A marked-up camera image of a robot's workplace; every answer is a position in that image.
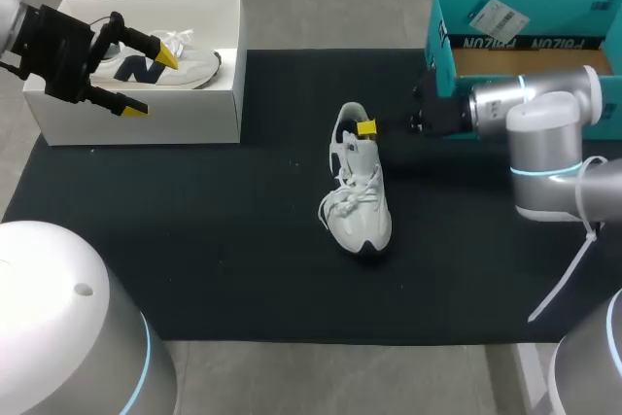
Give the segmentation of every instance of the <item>black mat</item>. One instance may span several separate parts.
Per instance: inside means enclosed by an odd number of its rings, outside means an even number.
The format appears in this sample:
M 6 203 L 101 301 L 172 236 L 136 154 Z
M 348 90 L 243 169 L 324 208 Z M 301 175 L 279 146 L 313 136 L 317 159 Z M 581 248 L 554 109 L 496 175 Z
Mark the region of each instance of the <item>black mat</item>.
M 406 112 L 422 66 L 414 51 L 249 52 L 241 147 L 92 151 L 40 139 L 5 221 L 82 235 L 165 339 L 560 339 L 622 286 L 621 230 L 605 228 L 528 325 L 584 232 L 516 214 L 504 145 L 383 138 L 394 243 L 379 267 L 341 254 L 317 220 L 341 104 Z M 591 154 L 620 157 L 622 144 L 588 144 Z

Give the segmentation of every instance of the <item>shoe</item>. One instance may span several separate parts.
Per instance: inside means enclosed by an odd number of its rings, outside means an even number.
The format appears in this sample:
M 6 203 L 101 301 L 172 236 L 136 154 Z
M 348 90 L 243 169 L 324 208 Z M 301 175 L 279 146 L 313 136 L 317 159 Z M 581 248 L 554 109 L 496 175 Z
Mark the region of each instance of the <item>shoe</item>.
M 116 54 L 102 60 L 91 81 L 94 83 L 135 82 L 149 85 L 175 86 L 198 82 L 205 84 L 218 72 L 221 56 L 211 50 L 197 50 L 189 46 L 192 30 L 154 31 L 164 45 L 179 59 L 179 69 L 173 70 L 146 58 L 144 55 L 119 43 Z
M 318 218 L 337 243 L 355 255 L 385 250 L 392 229 L 378 146 L 372 139 L 357 136 L 357 122 L 367 120 L 359 103 L 349 102 L 341 108 L 328 160 L 337 188 L 325 196 L 318 209 Z

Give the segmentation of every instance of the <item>teal shoe box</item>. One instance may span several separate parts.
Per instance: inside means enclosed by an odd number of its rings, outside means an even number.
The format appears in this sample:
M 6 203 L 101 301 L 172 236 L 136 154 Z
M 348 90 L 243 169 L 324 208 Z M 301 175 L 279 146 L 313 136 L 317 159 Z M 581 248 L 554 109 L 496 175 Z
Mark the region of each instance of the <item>teal shoe box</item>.
M 439 95 L 468 93 L 476 83 L 510 76 L 591 65 L 601 78 L 604 111 L 584 135 L 622 140 L 622 0 L 496 0 L 528 18 L 508 42 L 471 26 L 490 1 L 432 1 L 426 61 L 436 68 Z

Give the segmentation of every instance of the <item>cardboard box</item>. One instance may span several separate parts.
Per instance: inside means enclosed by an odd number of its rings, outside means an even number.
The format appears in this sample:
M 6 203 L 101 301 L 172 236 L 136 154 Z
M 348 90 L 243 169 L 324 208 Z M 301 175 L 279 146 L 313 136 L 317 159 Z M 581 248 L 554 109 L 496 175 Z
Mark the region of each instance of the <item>cardboard box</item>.
M 471 26 L 491 0 L 433 0 L 426 61 L 438 92 L 545 70 L 593 66 L 605 101 L 590 139 L 622 139 L 622 0 L 499 0 L 529 22 L 504 43 Z
M 50 145 L 239 143 L 246 69 L 242 0 L 63 0 L 59 10 L 89 23 L 117 11 L 144 33 L 193 29 L 190 44 L 216 50 L 223 63 L 204 89 L 96 84 L 150 106 L 147 117 L 135 118 L 116 117 L 88 101 L 49 97 L 45 82 L 31 76 L 23 92 Z

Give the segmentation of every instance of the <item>white shoe box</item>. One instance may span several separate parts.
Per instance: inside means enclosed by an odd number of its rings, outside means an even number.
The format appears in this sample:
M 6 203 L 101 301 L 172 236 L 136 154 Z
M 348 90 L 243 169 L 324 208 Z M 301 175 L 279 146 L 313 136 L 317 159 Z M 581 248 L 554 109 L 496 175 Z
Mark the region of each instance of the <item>white shoe box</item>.
M 126 26 L 146 34 L 193 29 L 190 44 L 217 51 L 223 63 L 204 89 L 94 84 L 148 104 L 146 117 L 117 117 L 89 101 L 57 100 L 44 94 L 43 79 L 31 75 L 23 92 L 48 144 L 239 143 L 246 71 L 242 0 L 63 0 L 58 9 L 87 23 L 119 12 Z M 104 22 L 93 25 L 93 31 Z

